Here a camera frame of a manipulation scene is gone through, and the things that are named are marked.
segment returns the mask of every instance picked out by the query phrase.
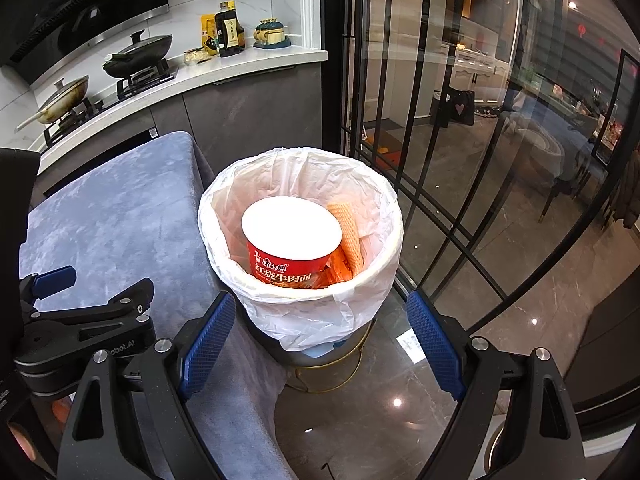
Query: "bottle label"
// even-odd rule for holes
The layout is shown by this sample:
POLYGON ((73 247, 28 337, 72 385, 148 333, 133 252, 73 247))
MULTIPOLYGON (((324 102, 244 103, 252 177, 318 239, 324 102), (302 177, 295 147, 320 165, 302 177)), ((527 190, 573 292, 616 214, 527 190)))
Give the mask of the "bottle label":
POLYGON ((226 27, 226 48, 237 46, 238 43, 238 30, 236 28, 236 19, 225 20, 226 27))

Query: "metal bolt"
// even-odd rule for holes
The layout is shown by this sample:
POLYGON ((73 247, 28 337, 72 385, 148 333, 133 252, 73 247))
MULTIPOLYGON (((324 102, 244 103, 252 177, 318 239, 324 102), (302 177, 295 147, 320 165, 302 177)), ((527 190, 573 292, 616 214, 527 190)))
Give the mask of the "metal bolt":
POLYGON ((536 356, 541 361, 549 361, 551 354, 549 353, 549 350, 547 350, 546 348, 537 348, 536 356))
POLYGON ((154 350, 158 353, 164 353, 171 348, 171 341, 169 339, 160 339, 156 341, 154 350))
POLYGON ((489 342, 484 337, 475 337, 471 340, 471 346, 483 352, 489 348, 489 342))
POLYGON ((109 352, 107 352, 106 350, 98 350, 94 354, 94 361, 96 363, 101 363, 107 358, 108 355, 109 355, 109 352))

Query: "pan lid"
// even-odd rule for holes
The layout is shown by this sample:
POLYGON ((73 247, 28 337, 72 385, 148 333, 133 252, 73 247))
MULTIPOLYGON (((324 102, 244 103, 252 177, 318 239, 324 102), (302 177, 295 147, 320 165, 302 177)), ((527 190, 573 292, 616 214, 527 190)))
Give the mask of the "pan lid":
POLYGON ((149 44, 164 40, 164 38, 173 38, 171 34, 164 34, 163 36, 152 36, 151 38, 146 38, 146 40, 141 40, 140 36, 142 36, 143 32, 144 29, 134 32, 131 35, 131 41, 133 41, 133 44, 130 44, 129 46, 123 48, 121 51, 119 51, 118 54, 131 54, 139 48, 143 48, 144 46, 147 46, 149 44))
POLYGON ((66 85, 63 85, 63 81, 64 81, 64 78, 56 82, 56 88, 57 88, 56 92, 53 93, 46 101, 44 101, 44 104, 40 107, 38 111, 42 111, 45 108, 51 106, 54 102, 59 101, 69 92, 72 92, 73 90, 78 88, 80 85, 83 85, 84 83, 89 81, 89 76, 85 75, 78 79, 74 79, 71 83, 67 83, 66 85))

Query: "yellow package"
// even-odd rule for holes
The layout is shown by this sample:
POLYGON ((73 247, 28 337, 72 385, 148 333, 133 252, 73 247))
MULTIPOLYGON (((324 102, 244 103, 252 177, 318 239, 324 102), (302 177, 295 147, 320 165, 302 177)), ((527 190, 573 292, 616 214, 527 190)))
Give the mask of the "yellow package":
POLYGON ((202 46, 211 55, 218 53, 218 32, 216 31, 216 15, 203 14, 200 17, 202 28, 202 46))

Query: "white countertop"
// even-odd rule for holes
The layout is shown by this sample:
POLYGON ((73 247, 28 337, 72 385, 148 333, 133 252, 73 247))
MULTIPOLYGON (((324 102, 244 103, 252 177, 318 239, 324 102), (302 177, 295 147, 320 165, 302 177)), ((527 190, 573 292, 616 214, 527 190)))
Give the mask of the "white countertop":
MULTIPOLYGON (((275 50, 247 48, 241 54, 230 57, 215 56, 211 60, 195 66, 181 66, 171 81, 162 83, 141 94, 123 101, 93 119, 79 126, 68 136, 59 140, 40 158, 38 174, 46 170, 61 156, 70 152, 78 144, 94 136, 119 120, 151 106, 164 99, 187 92, 191 89, 216 81, 222 81, 251 72, 260 72, 283 66, 325 61, 327 52, 319 48, 289 46, 275 50)), ((44 136, 40 136, 30 150, 39 151, 44 147, 44 136)))

